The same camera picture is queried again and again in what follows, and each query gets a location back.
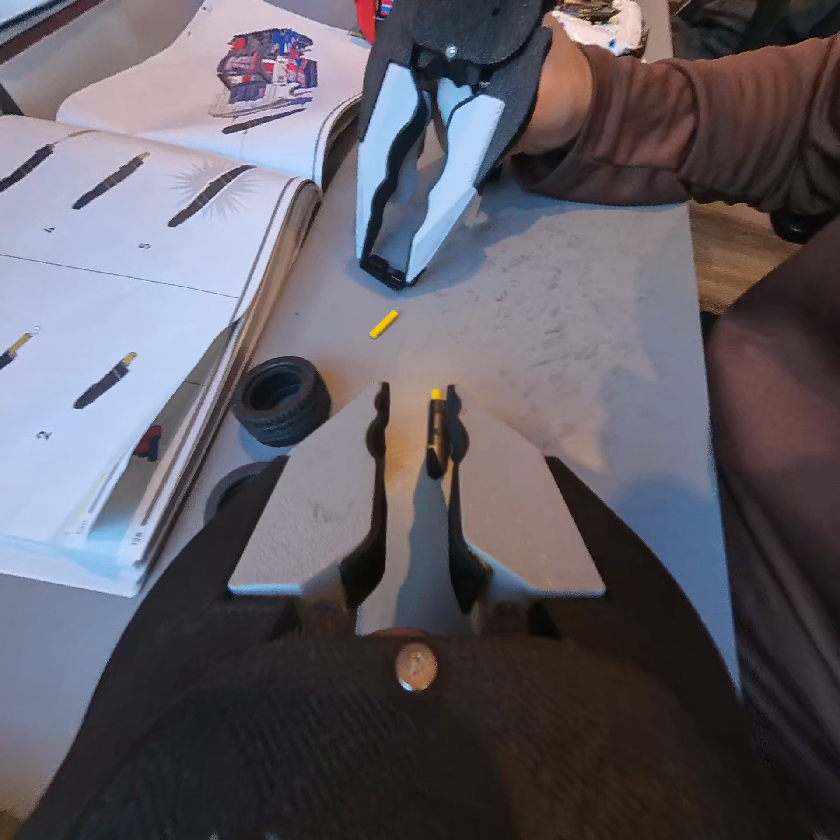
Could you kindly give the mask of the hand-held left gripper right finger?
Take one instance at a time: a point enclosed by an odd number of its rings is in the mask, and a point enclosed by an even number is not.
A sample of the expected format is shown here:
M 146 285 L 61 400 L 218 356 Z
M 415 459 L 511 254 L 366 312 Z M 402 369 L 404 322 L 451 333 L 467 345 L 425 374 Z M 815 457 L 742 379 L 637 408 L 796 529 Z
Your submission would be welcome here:
M 542 452 L 447 388 L 448 570 L 459 610 L 600 599 L 606 585 Z

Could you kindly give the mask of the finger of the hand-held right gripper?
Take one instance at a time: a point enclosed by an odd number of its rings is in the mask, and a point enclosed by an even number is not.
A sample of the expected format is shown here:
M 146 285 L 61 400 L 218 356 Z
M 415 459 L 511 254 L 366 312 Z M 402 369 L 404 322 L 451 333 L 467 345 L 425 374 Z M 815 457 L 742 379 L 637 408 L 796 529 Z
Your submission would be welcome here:
M 506 105 L 442 79 L 437 84 L 437 108 L 446 119 L 445 163 L 427 195 L 426 215 L 409 248 L 408 284 L 423 273 L 476 199 L 481 168 Z
M 355 250 L 360 262 L 373 256 L 403 165 L 431 119 L 430 102 L 409 67 L 388 64 L 358 153 Z

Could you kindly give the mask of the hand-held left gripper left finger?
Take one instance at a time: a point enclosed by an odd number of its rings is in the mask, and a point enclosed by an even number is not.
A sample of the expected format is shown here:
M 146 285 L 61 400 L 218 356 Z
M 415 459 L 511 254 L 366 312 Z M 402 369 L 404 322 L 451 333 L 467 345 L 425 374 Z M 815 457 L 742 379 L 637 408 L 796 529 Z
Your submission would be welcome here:
M 369 385 L 294 448 L 228 580 L 234 595 L 358 607 L 385 571 L 391 388 Z

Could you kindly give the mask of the toy brick race car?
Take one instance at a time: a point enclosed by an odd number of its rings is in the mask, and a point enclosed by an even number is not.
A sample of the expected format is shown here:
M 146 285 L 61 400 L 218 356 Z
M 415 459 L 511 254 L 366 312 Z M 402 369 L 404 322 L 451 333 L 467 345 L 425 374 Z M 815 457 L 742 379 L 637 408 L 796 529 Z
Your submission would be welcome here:
M 354 1 L 353 5 L 360 35 L 372 45 L 378 29 L 392 11 L 394 1 Z

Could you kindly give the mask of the black rubber tyre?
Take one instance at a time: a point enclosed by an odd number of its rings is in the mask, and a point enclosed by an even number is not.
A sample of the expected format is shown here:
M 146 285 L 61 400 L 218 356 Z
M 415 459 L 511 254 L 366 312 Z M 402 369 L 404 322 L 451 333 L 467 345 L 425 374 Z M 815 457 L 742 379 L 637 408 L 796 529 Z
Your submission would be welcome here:
M 331 395 L 312 362 L 286 355 L 244 373 L 231 410 L 256 442 L 282 448 L 297 445 L 329 419 Z
M 228 472 L 211 489 L 204 508 L 203 523 L 207 525 L 226 505 L 258 477 L 269 465 L 268 462 L 257 461 L 241 465 Z

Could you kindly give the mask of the black brick piece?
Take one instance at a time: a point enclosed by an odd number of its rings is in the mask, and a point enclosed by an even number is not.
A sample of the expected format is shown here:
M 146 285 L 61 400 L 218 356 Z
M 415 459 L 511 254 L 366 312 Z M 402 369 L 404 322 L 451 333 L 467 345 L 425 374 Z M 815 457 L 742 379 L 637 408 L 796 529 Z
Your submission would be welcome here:
M 409 255 L 402 262 L 404 265 L 399 266 L 381 255 L 370 254 L 359 258 L 359 267 L 384 287 L 403 292 L 417 287 L 427 267 L 421 266 L 415 271 L 416 266 Z
M 442 479 L 448 469 L 450 443 L 448 433 L 448 405 L 429 400 L 425 466 L 431 480 Z

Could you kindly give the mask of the grey desk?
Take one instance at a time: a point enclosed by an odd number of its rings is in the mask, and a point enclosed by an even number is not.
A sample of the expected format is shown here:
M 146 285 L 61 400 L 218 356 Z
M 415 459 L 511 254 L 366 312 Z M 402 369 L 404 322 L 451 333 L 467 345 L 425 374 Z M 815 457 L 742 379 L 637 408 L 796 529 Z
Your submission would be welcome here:
M 686 211 L 557 201 L 513 175 L 479 192 L 489 214 L 458 223 L 414 289 L 396 292 L 359 267 L 359 144 L 322 191 L 294 265 L 237 378 L 154 562 L 132 596 L 2 576 L 2 810 L 27 816 L 44 796 L 58 825 L 148 741 L 176 697 L 250 648 L 362 650 L 427 631 L 426 643 L 480 646 L 478 605 L 458 607 L 448 570 L 450 464 L 425 466 L 430 394 L 456 385 L 546 458 L 605 583 L 598 599 L 524 606 L 593 612 L 604 627 L 628 573 L 654 566 L 666 594 L 634 595 L 644 654 L 676 650 L 690 700 L 723 680 L 740 687 L 712 476 L 709 408 Z M 369 331 L 400 317 L 377 340 Z M 267 360 L 312 362 L 329 419 L 369 385 L 391 388 L 385 429 L 385 571 L 358 607 L 234 595 L 230 579 L 292 451 L 256 442 L 231 404 Z M 268 462 L 207 525 L 207 497 L 231 470 Z

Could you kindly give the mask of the person's right hand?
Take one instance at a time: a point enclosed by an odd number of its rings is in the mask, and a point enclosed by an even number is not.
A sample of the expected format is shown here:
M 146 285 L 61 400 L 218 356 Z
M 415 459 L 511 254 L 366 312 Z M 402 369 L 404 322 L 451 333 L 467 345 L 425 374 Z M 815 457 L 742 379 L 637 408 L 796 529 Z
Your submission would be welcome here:
M 540 155 L 566 148 L 582 130 L 592 104 L 592 69 L 581 46 L 552 14 L 543 24 L 552 41 L 542 65 L 530 121 L 509 155 Z

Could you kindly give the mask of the holographic sticker sheet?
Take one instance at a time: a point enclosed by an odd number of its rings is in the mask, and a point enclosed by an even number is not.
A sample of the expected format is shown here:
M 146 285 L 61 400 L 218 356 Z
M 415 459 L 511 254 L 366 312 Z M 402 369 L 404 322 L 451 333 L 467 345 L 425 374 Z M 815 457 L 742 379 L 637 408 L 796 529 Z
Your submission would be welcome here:
M 641 57 L 648 40 L 641 6 L 635 1 L 557 2 L 552 16 L 581 46 L 596 46 L 615 56 Z

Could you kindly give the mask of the person's brown clothing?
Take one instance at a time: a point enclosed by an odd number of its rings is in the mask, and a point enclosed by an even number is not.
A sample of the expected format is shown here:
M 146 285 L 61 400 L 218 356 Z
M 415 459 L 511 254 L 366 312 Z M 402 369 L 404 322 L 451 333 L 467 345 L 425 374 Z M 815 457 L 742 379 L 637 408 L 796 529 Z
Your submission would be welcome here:
M 759 748 L 838 838 L 839 226 L 717 320 L 707 345 L 742 689 Z

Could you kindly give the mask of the building instruction booklet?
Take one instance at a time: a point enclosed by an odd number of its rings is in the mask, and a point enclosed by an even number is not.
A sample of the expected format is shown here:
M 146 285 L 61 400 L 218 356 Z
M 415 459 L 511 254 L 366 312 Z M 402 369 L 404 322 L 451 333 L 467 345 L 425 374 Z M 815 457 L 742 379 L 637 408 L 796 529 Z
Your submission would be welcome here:
M 2 576 L 132 596 L 357 114 L 370 47 L 201 2 L 155 55 L 2 116 Z

